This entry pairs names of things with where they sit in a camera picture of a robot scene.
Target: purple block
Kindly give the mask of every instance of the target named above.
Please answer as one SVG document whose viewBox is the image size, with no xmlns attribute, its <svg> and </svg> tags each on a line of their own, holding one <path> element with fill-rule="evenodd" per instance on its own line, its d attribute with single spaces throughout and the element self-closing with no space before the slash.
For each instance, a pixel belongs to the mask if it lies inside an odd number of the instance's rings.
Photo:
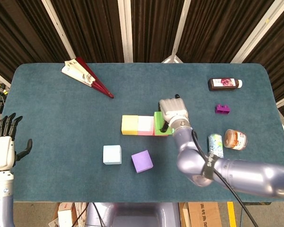
<svg viewBox="0 0 284 227">
<path fill-rule="evenodd" d="M 153 168 L 148 150 L 132 155 L 132 160 L 137 173 Z"/>
<path fill-rule="evenodd" d="M 216 114 L 229 114 L 231 109 L 227 105 L 218 104 L 214 110 Z"/>
</svg>

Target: can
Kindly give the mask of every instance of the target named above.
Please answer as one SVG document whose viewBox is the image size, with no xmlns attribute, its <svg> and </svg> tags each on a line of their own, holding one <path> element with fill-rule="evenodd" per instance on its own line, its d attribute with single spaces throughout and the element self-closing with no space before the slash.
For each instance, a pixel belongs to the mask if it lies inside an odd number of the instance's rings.
<svg viewBox="0 0 284 227">
<path fill-rule="evenodd" d="M 219 134 L 210 134 L 208 136 L 209 153 L 213 153 L 218 157 L 223 157 L 222 136 Z"/>
</svg>

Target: brown bottle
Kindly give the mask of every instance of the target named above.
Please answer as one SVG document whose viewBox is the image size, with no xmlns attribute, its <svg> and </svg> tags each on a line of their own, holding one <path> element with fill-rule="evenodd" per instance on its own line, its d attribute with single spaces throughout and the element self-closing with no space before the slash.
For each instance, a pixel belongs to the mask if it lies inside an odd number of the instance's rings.
<svg viewBox="0 0 284 227">
<path fill-rule="evenodd" d="M 208 88 L 210 91 L 229 91 L 242 87 L 242 80 L 234 78 L 210 78 Z"/>
</svg>

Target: plastic jar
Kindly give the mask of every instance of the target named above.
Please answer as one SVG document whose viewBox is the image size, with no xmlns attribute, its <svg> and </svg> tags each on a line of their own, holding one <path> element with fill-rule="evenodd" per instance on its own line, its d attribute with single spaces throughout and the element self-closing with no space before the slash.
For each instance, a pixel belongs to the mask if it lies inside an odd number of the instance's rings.
<svg viewBox="0 0 284 227">
<path fill-rule="evenodd" d="M 243 150 L 247 145 L 247 137 L 244 133 L 228 129 L 224 135 L 224 146 L 235 150 Z"/>
</svg>

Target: pink block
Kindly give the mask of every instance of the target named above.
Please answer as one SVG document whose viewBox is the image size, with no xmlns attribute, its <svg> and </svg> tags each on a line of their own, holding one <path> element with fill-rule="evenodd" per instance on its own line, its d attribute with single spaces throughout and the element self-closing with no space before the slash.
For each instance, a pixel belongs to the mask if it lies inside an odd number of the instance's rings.
<svg viewBox="0 0 284 227">
<path fill-rule="evenodd" d="M 152 136 L 153 133 L 153 116 L 138 116 L 138 135 Z"/>
</svg>

